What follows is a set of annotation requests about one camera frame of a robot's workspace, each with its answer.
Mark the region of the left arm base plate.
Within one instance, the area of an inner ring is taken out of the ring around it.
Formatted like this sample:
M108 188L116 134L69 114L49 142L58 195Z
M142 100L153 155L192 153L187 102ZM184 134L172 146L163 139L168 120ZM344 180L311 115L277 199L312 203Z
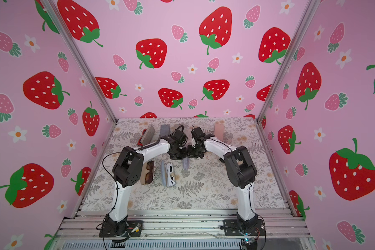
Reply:
M143 221L121 221L116 223L112 220L104 221L101 229L99 230L100 238L119 238L126 241L131 237L140 237L143 229Z

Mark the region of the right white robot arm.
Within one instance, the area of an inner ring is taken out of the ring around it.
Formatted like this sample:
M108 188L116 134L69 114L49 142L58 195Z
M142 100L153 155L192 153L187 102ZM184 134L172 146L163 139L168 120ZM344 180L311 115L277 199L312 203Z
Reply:
M200 127L193 127L191 134L194 144L187 147L189 158L202 159L205 153L211 152L223 160L228 179L235 186L238 197L237 228L248 234L258 224L253 194L257 169L249 150L244 146L231 146L213 134L205 134Z

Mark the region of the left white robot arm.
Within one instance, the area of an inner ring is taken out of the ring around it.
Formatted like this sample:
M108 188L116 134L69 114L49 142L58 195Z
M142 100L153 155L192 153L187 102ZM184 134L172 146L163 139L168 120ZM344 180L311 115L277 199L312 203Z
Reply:
M181 125L171 134L148 145L136 149L129 146L123 148L112 169L115 191L109 218L113 222L127 218L131 187L139 181L144 163L162 154L168 154L172 160L184 159L187 157L186 142L187 136Z

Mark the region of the grey case mint interior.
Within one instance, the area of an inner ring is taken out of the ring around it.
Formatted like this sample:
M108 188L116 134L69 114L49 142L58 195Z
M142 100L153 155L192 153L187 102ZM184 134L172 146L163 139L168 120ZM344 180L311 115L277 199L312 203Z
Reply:
M184 125L180 125L180 126L178 126L178 127L174 130L174 132L176 132L176 131L178 131L178 130L180 130L180 131L183 132L183 130L184 130Z

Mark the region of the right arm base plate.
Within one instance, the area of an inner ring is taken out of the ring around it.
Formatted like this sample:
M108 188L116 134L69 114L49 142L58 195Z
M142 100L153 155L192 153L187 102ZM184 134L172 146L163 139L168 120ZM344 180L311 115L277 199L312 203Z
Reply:
M220 226L220 230L224 231L225 236L258 237L266 235L264 221L261 219L248 221L226 219Z

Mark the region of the grey case tan interior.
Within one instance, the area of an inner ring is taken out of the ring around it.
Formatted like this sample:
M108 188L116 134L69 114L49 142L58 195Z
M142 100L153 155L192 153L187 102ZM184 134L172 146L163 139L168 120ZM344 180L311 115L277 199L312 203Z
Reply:
M189 169L189 162L190 162L189 158L184 158L183 159L183 169L184 170L188 170Z

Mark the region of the blue-grey case purple glasses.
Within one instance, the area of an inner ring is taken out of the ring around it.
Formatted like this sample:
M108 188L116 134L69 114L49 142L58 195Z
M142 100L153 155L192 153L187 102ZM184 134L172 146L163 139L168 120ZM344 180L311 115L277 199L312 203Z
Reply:
M163 139L164 137L169 136L169 134L170 134L170 126L169 125L161 125L159 137L161 139Z

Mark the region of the light blue case white glasses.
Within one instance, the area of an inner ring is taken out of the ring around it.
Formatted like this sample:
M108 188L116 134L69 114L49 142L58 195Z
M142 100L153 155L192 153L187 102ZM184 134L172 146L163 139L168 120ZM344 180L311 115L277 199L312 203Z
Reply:
M161 162L161 178L165 187L172 187L176 185L174 166L172 163Z

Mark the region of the pink case round glasses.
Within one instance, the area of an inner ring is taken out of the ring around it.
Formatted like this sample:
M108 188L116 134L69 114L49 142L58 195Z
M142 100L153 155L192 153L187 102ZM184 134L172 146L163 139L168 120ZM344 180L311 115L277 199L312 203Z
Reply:
M220 122L216 122L215 128L214 128L214 135L218 140L222 142L224 141L224 132L225 132L224 124Z

